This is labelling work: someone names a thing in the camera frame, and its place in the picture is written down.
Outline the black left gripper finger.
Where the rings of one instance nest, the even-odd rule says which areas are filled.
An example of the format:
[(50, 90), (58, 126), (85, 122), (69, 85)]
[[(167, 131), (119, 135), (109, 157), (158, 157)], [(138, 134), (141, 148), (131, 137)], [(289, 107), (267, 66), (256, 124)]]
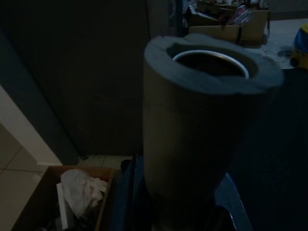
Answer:
[(208, 231), (232, 231), (233, 221), (229, 211), (222, 207), (216, 206), (210, 216), (207, 225)]

